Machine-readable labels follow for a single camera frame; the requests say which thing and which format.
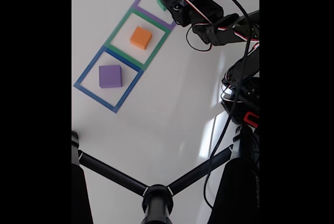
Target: white table surface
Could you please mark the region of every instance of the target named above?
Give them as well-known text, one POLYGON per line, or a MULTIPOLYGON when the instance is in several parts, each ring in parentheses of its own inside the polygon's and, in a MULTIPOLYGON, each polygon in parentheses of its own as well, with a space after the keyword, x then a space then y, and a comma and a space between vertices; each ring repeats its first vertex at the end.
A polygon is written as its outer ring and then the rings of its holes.
MULTIPOLYGON (((241 15, 230 0, 214 1, 226 15, 241 15)), ((238 1, 248 13, 259 9, 259 0, 238 1)), ((221 79, 243 56, 245 43, 200 53, 187 45, 188 27, 176 26, 115 114, 73 85, 133 2, 72 0, 72 130, 82 151, 147 185, 168 185, 207 160, 215 117, 211 145, 217 142, 227 119, 219 98, 221 79)), ((189 38, 200 44, 197 36, 189 38)), ((231 123, 218 152, 232 144, 235 128, 231 123)), ((212 204, 223 168, 210 177, 212 204)), ((140 196, 83 169, 95 224, 142 221, 140 196)), ((173 224, 207 223, 211 209, 203 199, 204 179, 174 197, 173 224)))

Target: camera tripod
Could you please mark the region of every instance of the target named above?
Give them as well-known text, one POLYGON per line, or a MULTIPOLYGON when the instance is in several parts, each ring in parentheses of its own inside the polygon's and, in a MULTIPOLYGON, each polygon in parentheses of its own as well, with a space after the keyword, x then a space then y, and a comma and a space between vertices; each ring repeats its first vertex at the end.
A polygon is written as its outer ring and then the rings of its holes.
MULTIPOLYGON (((221 166, 222 164, 226 163, 229 160, 242 160, 245 162, 245 164, 254 164, 254 161, 252 159, 252 155, 254 152, 253 148, 253 131, 249 126, 246 125, 240 125, 237 128, 236 135, 233 138, 234 144, 227 147, 220 153, 214 156, 213 161, 212 161, 212 166, 211 170, 216 169, 217 167, 221 166)), ((82 152, 81 150, 78 150, 79 147, 79 137, 76 132, 72 131, 72 139, 71 139, 71 147, 72 147, 72 167, 74 169, 81 169, 79 167, 79 164, 89 168, 90 170, 112 180, 113 182, 117 183, 120 186, 123 186, 127 188, 128 190, 138 194, 139 196, 143 197, 142 200, 142 209, 145 213, 145 217, 141 224, 172 224, 169 215, 171 214, 173 210, 173 196, 181 192, 182 190, 186 189, 199 179, 201 179, 203 176, 205 176, 208 173, 208 165, 209 165, 209 160, 205 161, 204 163, 200 164, 196 168, 192 169, 185 175, 181 176, 174 182, 170 183, 169 185, 152 185, 152 186, 147 186, 143 184, 142 182, 137 181, 136 179, 130 177, 129 175, 110 167, 109 165, 99 161, 98 159, 82 152)), ((235 168, 231 167, 228 168, 228 171, 234 171, 235 168)), ((255 171, 253 174, 258 174, 258 170, 255 166, 252 166, 252 170, 255 171)), ((80 181, 80 188, 83 190, 86 186, 85 181, 80 181)), ((257 185, 254 185, 254 183, 249 183, 247 184, 248 186, 253 186, 252 187, 252 193, 249 197, 250 203, 252 206, 255 206, 259 203, 255 204, 255 201, 258 201, 258 196, 256 195, 257 190, 257 185)), ((233 198, 238 198, 238 197, 244 197, 242 195, 243 188, 238 188, 238 192, 234 192, 233 198)), ((221 188, 219 188, 217 197, 219 197, 221 188)), ((88 195, 87 195, 87 189, 84 192, 84 198, 87 198, 87 205, 86 205, 86 211, 87 213, 83 213, 81 211, 81 215, 85 214, 90 214, 90 207, 89 207, 89 202, 88 202, 88 195)), ((229 195, 224 195, 223 197, 225 198, 224 201, 234 201, 235 199, 229 199, 229 195)), ((84 218, 85 220, 91 219, 91 216, 88 216, 84 218)))

